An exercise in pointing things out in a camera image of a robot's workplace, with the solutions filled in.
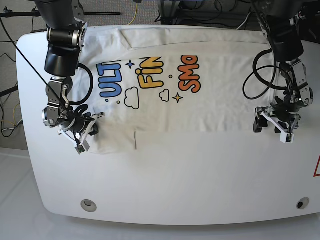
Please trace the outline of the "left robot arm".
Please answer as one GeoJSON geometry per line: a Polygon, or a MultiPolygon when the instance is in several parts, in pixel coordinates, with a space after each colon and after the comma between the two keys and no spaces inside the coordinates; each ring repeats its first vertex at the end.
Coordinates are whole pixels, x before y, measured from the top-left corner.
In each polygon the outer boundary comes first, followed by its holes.
{"type": "Polygon", "coordinates": [[[263,35],[270,48],[260,52],[252,64],[252,75],[266,88],[282,91],[284,98],[275,96],[274,102],[255,109],[254,133],[260,133],[269,123],[275,126],[283,143],[294,141],[294,130],[299,127],[299,110],[314,101],[313,90],[307,82],[307,70],[300,56],[304,53],[299,37],[297,19],[317,0],[253,0],[251,1],[263,35]],[[272,54],[274,58],[271,81],[265,80],[257,67],[260,58],[272,54]]]}

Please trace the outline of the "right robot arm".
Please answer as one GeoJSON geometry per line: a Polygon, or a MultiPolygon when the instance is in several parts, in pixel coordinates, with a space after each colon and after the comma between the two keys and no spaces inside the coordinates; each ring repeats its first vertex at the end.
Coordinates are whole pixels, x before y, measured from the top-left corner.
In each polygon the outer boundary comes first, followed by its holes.
{"type": "Polygon", "coordinates": [[[47,127],[60,127],[59,133],[68,136],[75,149],[83,153],[89,149],[88,136],[98,134],[96,124],[104,113],[91,114],[87,100],[94,87],[91,70],[79,62],[84,47],[87,23],[74,13],[71,0],[37,0],[35,5],[47,25],[48,50],[44,69],[51,75],[46,87],[47,107],[42,111],[43,122],[47,127]],[[72,77],[77,69],[86,71],[89,76],[89,89],[85,97],[78,101],[68,99],[73,88],[72,77]]]}

